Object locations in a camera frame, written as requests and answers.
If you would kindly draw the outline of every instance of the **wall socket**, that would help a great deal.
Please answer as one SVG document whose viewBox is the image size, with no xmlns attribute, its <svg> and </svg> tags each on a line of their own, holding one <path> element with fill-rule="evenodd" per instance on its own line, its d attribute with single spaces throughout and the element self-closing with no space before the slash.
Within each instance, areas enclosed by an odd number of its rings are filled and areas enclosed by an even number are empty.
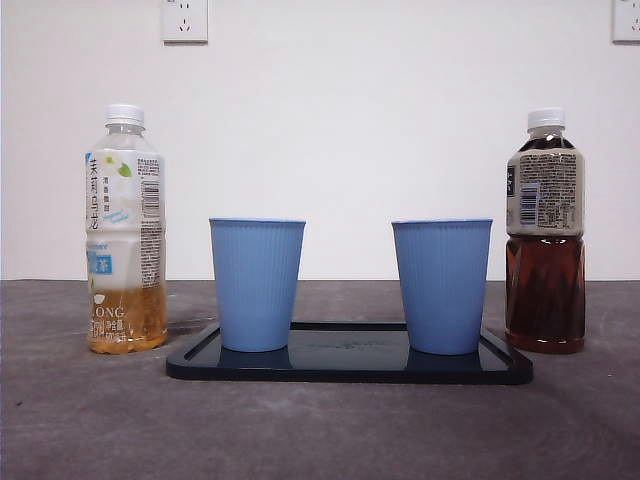
<svg viewBox="0 0 640 480">
<path fill-rule="evenodd" d="M 640 0 L 613 0 L 614 43 L 640 43 Z"/>
<path fill-rule="evenodd" d="M 207 43 L 208 4 L 209 0 L 163 0 L 164 43 Z"/>
</svg>

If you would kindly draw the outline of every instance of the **table surface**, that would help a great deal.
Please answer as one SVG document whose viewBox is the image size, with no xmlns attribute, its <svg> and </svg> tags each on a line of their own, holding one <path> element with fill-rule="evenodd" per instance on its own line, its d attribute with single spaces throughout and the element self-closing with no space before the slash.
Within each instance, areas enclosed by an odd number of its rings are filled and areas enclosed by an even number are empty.
<svg viewBox="0 0 640 480">
<path fill-rule="evenodd" d="M 213 282 L 168 290 L 167 344 L 112 356 L 86 347 L 84 282 L 2 282 L 3 479 L 640 478 L 640 282 L 589 283 L 585 351 L 526 353 L 520 386 L 172 379 L 216 301 Z M 296 320 L 402 318 L 397 282 L 298 289 Z"/>
</svg>

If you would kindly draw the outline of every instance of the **white bottle cap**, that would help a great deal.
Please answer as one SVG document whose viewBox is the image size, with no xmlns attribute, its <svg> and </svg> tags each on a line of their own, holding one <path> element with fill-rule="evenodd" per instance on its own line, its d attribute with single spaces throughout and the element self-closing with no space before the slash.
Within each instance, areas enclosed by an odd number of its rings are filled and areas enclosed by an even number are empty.
<svg viewBox="0 0 640 480">
<path fill-rule="evenodd" d="M 144 111 L 135 105 L 113 103 L 107 107 L 107 123 L 105 125 L 115 123 L 126 123 L 144 128 Z"/>
<path fill-rule="evenodd" d="M 538 127 L 556 126 L 564 130 L 564 109 L 559 107 L 541 108 L 529 112 L 527 131 Z"/>
</svg>

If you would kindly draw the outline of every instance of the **blue cup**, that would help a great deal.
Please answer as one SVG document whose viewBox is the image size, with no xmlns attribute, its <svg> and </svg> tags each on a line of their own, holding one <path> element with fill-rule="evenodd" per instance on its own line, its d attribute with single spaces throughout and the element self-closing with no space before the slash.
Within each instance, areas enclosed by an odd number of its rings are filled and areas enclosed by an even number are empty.
<svg viewBox="0 0 640 480">
<path fill-rule="evenodd" d="M 491 219 L 392 222 L 411 347 L 463 355 L 478 348 Z"/>
<path fill-rule="evenodd" d="M 287 344 L 304 221 L 211 218 L 222 345 L 267 352 Z"/>
</svg>

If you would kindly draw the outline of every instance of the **plastic tray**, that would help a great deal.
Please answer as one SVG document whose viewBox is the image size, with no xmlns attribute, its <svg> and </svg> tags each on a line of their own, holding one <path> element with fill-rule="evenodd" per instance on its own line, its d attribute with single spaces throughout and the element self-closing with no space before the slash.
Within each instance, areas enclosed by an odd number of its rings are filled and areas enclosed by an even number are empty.
<svg viewBox="0 0 640 480">
<path fill-rule="evenodd" d="M 167 357 L 167 375 L 185 380 L 374 383 L 528 383 L 533 365 L 490 332 L 478 351 L 431 355 L 409 347 L 404 323 L 293 322 L 289 345 L 265 353 L 222 347 L 217 322 Z"/>
</svg>

